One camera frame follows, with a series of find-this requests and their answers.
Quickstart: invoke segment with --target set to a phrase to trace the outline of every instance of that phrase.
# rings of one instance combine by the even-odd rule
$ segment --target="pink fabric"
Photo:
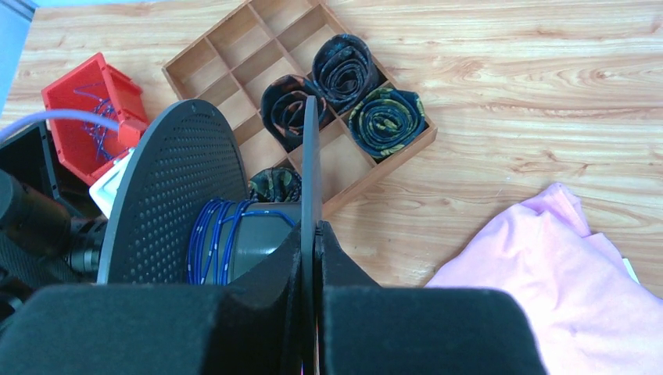
[[[631,279],[603,234],[591,234],[562,184],[496,216],[427,287],[509,293],[549,373],[663,373],[663,301]]]

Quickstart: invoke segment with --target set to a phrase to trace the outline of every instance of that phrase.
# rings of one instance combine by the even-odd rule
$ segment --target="blue wire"
[[[237,209],[235,209],[235,218],[232,220],[232,227],[230,228],[230,233],[228,234],[228,239],[226,240],[224,257],[221,261],[221,285],[228,285],[228,265],[230,264],[232,245],[235,243],[237,227],[239,226],[239,222],[242,220],[242,214],[251,205],[251,203],[251,201],[241,201],[237,204]]]
[[[220,208],[221,200],[214,199],[212,205],[203,213],[202,221],[200,227],[202,230],[199,232],[198,238],[196,239],[195,249],[194,249],[194,264],[193,264],[193,280],[194,284],[202,284],[202,246],[205,244],[205,237],[207,235],[207,227],[210,225],[210,221],[214,216],[214,213]]]
[[[110,119],[117,118],[115,109],[113,108],[113,104],[110,102],[109,98],[101,99],[97,95],[82,91],[82,89],[84,88],[91,88],[94,86],[99,86],[101,84],[103,84],[103,82],[98,82],[96,84],[87,84],[84,86],[74,88],[73,92],[75,94],[87,96],[89,98],[93,98],[99,101],[99,104],[92,110],[93,113]],[[88,132],[88,135],[90,135],[90,137],[92,137],[92,139],[95,140],[95,143],[97,144],[97,154],[95,158],[99,159],[99,155],[102,155],[105,161],[113,159],[113,156],[110,155],[110,153],[104,149],[104,142],[108,135],[108,129],[101,129],[99,125],[97,124],[93,125],[90,123],[84,123],[84,129]]]
[[[225,217],[230,211],[230,208],[235,205],[234,202],[224,201],[215,198],[207,202],[198,218],[194,223],[192,235],[189,238],[189,246],[187,253],[187,282],[190,284],[204,284],[208,273],[210,271],[211,263],[214,263],[213,268],[213,283],[227,285],[229,278],[229,264],[232,255],[232,249],[235,244],[235,238],[239,224],[244,217],[251,216],[278,216],[283,219],[291,227],[295,226],[295,222],[284,212],[278,210],[262,210],[246,212],[254,201],[241,201],[237,203],[235,212],[228,217]],[[202,267],[202,258],[205,253],[203,248],[207,231],[209,230],[210,223],[212,223],[212,237],[209,249],[206,252],[205,267]],[[232,227],[228,233],[228,238],[224,246],[224,252],[219,263],[219,242],[220,235],[223,230],[223,225],[232,221]]]
[[[212,231],[212,241],[210,242],[210,254],[208,255],[208,259],[211,258],[211,254],[213,251],[214,254],[214,275],[213,275],[213,280],[214,283],[216,284],[219,280],[219,240],[221,238],[221,228],[223,227],[223,220],[224,217],[228,214],[228,211],[232,207],[232,202],[230,201],[224,201],[223,208],[219,212],[219,216],[217,217],[217,223],[214,225],[214,229]]]
[[[201,266],[202,266],[202,252],[203,252],[202,247],[204,246],[205,238],[207,237],[207,228],[209,227],[210,222],[213,220],[214,214],[216,213],[216,211],[217,210],[220,210],[220,211],[223,210],[223,206],[224,206],[224,202],[221,201],[220,199],[217,199],[216,204],[214,206],[214,212],[212,212],[211,214],[208,215],[206,222],[202,223],[203,228],[205,229],[205,232],[203,232],[203,234],[201,235],[201,237],[199,239],[199,249],[200,250],[199,250],[198,254],[200,255],[200,257],[198,257],[198,262],[197,262],[196,267],[195,267],[195,270],[196,270],[196,272],[198,272],[197,274],[199,276],[197,278],[197,280],[199,280],[199,283],[201,285],[205,283],[205,280],[207,279],[207,274],[210,271],[210,266],[212,265],[212,254],[213,253],[210,250],[210,253],[207,256],[207,260],[205,262],[205,272],[203,274],[199,273],[200,270],[201,270]]]
[[[211,200],[207,202],[202,210],[200,211],[200,214],[198,215],[198,218],[196,218],[195,223],[193,225],[193,229],[191,232],[191,237],[189,238],[188,242],[188,253],[187,253],[187,282],[189,284],[194,284],[194,270],[195,268],[192,267],[192,262],[195,262],[195,249],[196,245],[198,243],[198,238],[200,237],[200,232],[202,232],[202,218],[204,217],[204,214],[210,210],[210,208],[214,204],[214,200]]]

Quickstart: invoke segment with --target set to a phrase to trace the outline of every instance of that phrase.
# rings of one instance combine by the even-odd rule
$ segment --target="black perforated disc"
[[[184,283],[193,224],[214,197],[248,198],[237,141],[210,103],[173,104],[152,122],[127,165],[97,282]]]

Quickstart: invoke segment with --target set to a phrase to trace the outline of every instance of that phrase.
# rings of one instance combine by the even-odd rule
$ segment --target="black patterned tie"
[[[378,86],[378,79],[371,52],[354,35],[332,37],[313,60],[315,87],[338,114],[351,110]]]
[[[304,109],[306,98],[315,95],[320,127],[332,120],[327,101],[306,78],[296,75],[283,76],[263,93],[260,111],[263,125],[283,145],[287,152],[303,142]]]
[[[249,190],[258,202],[299,202],[302,177],[289,168],[267,168],[251,177]]]
[[[414,92],[378,88],[353,109],[348,127],[365,152],[383,160],[425,129],[424,106]]]

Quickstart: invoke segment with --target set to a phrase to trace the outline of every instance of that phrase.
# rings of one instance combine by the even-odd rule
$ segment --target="black foam block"
[[[324,316],[327,375],[546,373],[499,291],[329,287]]]
[[[299,373],[298,240],[227,287],[42,289],[0,339],[0,373]]]

